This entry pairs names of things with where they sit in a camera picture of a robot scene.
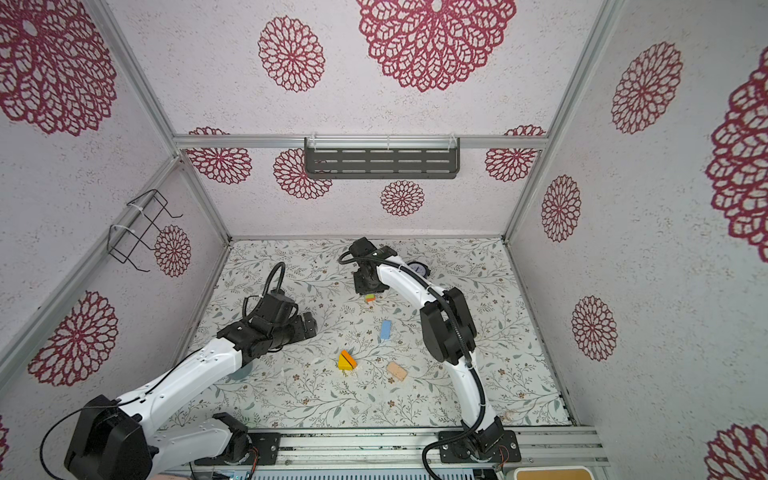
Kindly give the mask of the blue wood block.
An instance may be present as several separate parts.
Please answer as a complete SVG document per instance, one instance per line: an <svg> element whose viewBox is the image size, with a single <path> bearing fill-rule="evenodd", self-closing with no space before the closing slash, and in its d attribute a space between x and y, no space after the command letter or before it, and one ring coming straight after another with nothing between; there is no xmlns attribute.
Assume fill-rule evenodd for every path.
<svg viewBox="0 0 768 480"><path fill-rule="evenodd" d="M381 324L380 339L382 341L389 340L391 338L392 322L390 320L384 320Z"/></svg>

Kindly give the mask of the natural wood rectangular block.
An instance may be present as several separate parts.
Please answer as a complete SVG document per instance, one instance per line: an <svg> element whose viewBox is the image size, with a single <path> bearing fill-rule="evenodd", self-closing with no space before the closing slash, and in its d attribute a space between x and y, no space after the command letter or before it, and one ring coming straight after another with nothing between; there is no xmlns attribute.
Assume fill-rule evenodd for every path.
<svg viewBox="0 0 768 480"><path fill-rule="evenodd" d="M398 381L404 381L407 378L408 372L405 368L397 364L396 362L390 362L386 367L387 372L397 379Z"/></svg>

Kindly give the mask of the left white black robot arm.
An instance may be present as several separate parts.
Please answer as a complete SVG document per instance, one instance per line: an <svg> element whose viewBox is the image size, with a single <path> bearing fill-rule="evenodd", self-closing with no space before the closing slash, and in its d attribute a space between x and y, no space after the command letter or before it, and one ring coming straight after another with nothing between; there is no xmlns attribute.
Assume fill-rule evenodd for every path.
<svg viewBox="0 0 768 480"><path fill-rule="evenodd" d="M64 457L77 479L149 479L168 469L212 458L241 464L253 452L248 428L215 413L185 427L161 427L194 397L253 361L312 339L317 322L280 290L159 377L115 399L99 395L80 411Z"/></svg>

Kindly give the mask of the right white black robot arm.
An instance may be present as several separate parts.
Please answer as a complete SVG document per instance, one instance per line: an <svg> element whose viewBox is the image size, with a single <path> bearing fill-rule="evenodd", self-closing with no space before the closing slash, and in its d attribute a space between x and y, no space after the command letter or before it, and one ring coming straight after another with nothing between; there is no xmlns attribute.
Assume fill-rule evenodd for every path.
<svg viewBox="0 0 768 480"><path fill-rule="evenodd" d="M477 329L462 291L432 283L426 264L407 262L391 247L377 247L365 237L354 241L338 263L357 266L353 281L358 294L393 290L415 306L427 351L447 369L459 401L461 430L442 434L422 449L429 474L436 475L429 454L437 450L444 462L520 461L516 437L504 427L485 391L476 354Z"/></svg>

